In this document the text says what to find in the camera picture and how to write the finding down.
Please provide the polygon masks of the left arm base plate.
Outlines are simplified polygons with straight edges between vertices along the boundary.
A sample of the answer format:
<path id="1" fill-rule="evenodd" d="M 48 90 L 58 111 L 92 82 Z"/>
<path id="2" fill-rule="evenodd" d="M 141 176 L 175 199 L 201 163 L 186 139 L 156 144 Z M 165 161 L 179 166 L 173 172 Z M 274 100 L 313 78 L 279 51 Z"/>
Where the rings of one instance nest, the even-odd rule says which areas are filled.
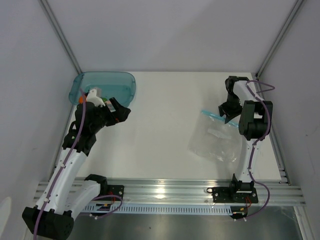
<path id="1" fill-rule="evenodd" d="M 101 201 L 120 202 L 120 198 L 122 199 L 124 196 L 124 190 L 124 185 L 108 185 L 107 190 L 103 190 L 99 196 L 104 196 Z"/>

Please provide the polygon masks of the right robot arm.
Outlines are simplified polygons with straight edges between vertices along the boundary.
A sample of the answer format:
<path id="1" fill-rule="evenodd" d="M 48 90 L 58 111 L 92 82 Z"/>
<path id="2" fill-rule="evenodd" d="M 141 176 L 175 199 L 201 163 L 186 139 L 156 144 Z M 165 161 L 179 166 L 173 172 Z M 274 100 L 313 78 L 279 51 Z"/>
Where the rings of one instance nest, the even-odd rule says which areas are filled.
<path id="1" fill-rule="evenodd" d="M 239 117 L 238 132 L 242 147 L 237 170 L 232 176 L 228 196 L 239 202 L 246 194 L 254 191 L 253 179 L 257 154 L 262 141 L 270 133 L 273 103 L 252 90 L 247 77 L 229 76 L 225 80 L 227 99 L 218 107 L 219 115 L 225 117 L 225 123 Z"/>

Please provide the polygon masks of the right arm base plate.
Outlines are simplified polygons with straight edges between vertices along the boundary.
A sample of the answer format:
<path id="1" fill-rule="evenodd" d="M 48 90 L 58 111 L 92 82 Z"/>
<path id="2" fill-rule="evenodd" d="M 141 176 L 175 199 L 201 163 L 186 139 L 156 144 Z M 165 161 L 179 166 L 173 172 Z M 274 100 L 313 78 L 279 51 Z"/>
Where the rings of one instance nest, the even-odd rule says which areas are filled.
<path id="1" fill-rule="evenodd" d="M 206 189 L 208 194 L 212 195 L 214 203 L 231 203 L 231 204 L 257 204 L 259 202 L 256 189 L 253 191 L 235 191 L 230 187 L 208 187 Z"/>

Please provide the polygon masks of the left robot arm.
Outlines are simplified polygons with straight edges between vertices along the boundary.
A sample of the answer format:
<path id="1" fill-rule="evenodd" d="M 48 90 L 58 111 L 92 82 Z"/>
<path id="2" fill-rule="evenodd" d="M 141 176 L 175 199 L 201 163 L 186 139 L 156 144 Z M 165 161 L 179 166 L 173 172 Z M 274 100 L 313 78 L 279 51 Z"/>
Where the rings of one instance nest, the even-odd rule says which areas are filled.
<path id="1" fill-rule="evenodd" d="M 74 180 L 96 143 L 96 134 L 104 127 L 125 122 L 131 110 L 114 97 L 110 99 L 113 110 L 104 103 L 87 98 L 79 103 L 74 121 L 64 137 L 60 159 L 46 189 L 34 207 L 26 207 L 22 219 L 33 234 L 53 240 L 66 240 L 74 222 L 87 204 L 93 200 L 122 200 L 110 192 L 106 177 L 90 174 L 82 187 L 70 194 Z"/>

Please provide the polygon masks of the clear zip top bag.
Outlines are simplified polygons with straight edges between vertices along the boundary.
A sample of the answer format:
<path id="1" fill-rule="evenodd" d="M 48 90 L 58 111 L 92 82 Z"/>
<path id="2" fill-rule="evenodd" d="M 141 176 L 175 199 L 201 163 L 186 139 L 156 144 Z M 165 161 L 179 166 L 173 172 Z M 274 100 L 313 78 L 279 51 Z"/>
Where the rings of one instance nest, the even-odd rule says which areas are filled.
<path id="1" fill-rule="evenodd" d="M 188 143 L 188 150 L 212 162 L 234 163 L 242 147 L 239 124 L 225 123 L 226 118 L 201 110 Z"/>

